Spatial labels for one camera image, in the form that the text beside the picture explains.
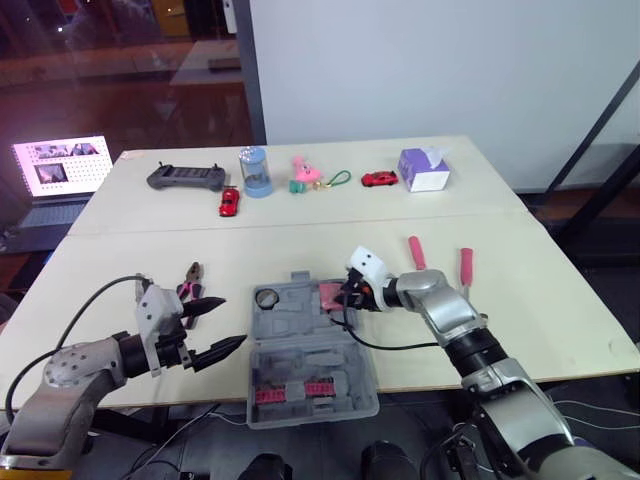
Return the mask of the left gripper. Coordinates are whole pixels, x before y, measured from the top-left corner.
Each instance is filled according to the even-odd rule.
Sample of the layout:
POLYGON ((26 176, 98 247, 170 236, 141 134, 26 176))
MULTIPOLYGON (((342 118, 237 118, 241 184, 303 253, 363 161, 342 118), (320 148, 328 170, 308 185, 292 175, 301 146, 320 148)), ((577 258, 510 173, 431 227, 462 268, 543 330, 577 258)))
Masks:
MULTIPOLYGON (((182 304, 182 318, 199 317, 226 302, 220 297, 203 297, 190 300, 182 304)), ((192 368, 194 372, 204 370, 217 364, 235 352, 247 339, 247 335, 236 335, 224 338, 210 345, 203 352, 189 351, 185 340, 187 331, 183 327, 176 327, 169 333, 160 334, 155 343, 159 365, 162 368, 182 366, 192 368)))

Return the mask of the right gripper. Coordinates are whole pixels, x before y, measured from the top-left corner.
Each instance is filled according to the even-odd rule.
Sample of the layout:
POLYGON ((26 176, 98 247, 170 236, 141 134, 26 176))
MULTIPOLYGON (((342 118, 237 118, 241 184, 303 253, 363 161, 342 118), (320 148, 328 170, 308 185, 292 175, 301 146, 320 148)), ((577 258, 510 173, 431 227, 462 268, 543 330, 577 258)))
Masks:
POLYGON ((360 271, 349 268, 346 280, 341 286, 341 306, 344 309, 381 312, 383 310, 382 294, 382 282, 367 280, 360 271))

